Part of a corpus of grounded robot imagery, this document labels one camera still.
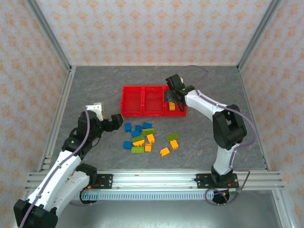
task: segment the yellow lego brick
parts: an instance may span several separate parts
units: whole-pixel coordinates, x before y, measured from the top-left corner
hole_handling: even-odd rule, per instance
[[[175,103],[169,102],[169,111],[175,111]]]
[[[146,152],[151,152],[151,149],[152,149],[152,144],[146,144],[146,146],[144,147],[144,151]]]
[[[162,155],[162,157],[168,155],[169,153],[170,153],[170,151],[169,151],[168,147],[163,148],[163,149],[161,150],[161,152],[160,152],[160,154]]]
[[[179,147],[176,140],[170,141],[170,144],[171,144],[173,150],[176,150]]]
[[[144,144],[144,139],[137,142],[133,142],[133,146],[143,146],[143,144]]]
[[[155,143],[155,139],[154,139],[153,134],[149,134],[149,135],[147,135],[147,137],[148,137],[148,141],[149,141],[150,144]]]

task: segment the blue lego brick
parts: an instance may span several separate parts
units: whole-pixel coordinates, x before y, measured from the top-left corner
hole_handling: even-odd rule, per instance
[[[142,128],[143,129],[152,128],[152,123],[146,123],[146,122],[144,122],[143,125],[142,125]]]
[[[123,144],[123,148],[126,150],[131,150],[132,149],[132,142],[125,141]]]
[[[131,123],[125,123],[124,130],[125,130],[125,132],[131,132],[131,130],[132,130]]]
[[[131,135],[132,135],[132,138],[134,138],[134,137],[140,136],[141,133],[139,131],[135,130],[135,131],[132,131]]]
[[[142,132],[142,127],[140,125],[136,125],[135,130],[139,131],[139,132]]]

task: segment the green lego brick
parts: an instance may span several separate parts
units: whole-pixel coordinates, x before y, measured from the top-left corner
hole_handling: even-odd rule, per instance
[[[144,136],[147,136],[147,135],[149,135],[149,134],[155,135],[155,128],[143,129],[143,130],[142,130],[142,134],[143,134]]]
[[[144,153],[143,146],[133,146],[131,149],[131,153]]]
[[[140,135],[140,136],[132,138],[132,142],[134,143],[134,142],[137,142],[137,141],[140,141],[140,140],[143,140],[143,139],[144,139],[144,136]]]
[[[170,142],[172,140],[178,139],[178,137],[179,137],[179,134],[177,134],[177,132],[174,132],[172,134],[169,134],[166,138],[167,138],[168,142]]]

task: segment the orange floral pattern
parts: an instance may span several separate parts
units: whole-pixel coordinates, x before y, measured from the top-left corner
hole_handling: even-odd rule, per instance
[[[304,5],[283,1],[242,77],[273,169],[304,224]]]
[[[9,228],[37,171],[66,71],[26,1],[2,0],[0,15],[0,227]]]
[[[38,0],[73,65],[237,65],[270,2]]]

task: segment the gray marble surface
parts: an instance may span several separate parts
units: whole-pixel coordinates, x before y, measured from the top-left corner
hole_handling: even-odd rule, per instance
[[[120,113],[123,85],[164,85],[165,79],[174,75],[181,66],[78,66],[67,100],[60,126],[52,164],[60,152],[70,131],[77,127],[77,120],[85,105],[102,102],[103,115],[110,117]],[[206,77],[201,69],[187,68],[179,72],[185,85],[194,85],[210,98],[224,104],[236,104],[250,117],[237,68],[234,66],[207,66]],[[212,122],[189,108],[186,117],[125,117],[132,127],[143,122],[153,124],[156,130],[155,144],[151,153],[131,154],[123,149],[123,142],[131,140],[124,125],[117,131],[103,133],[100,143],[84,158],[83,162],[98,169],[210,169],[217,155],[217,144],[213,139]],[[253,132],[246,123],[247,137]],[[169,147],[166,135],[177,131],[179,149],[161,157],[160,150]],[[264,169],[265,164],[258,143],[237,152],[235,168]]]

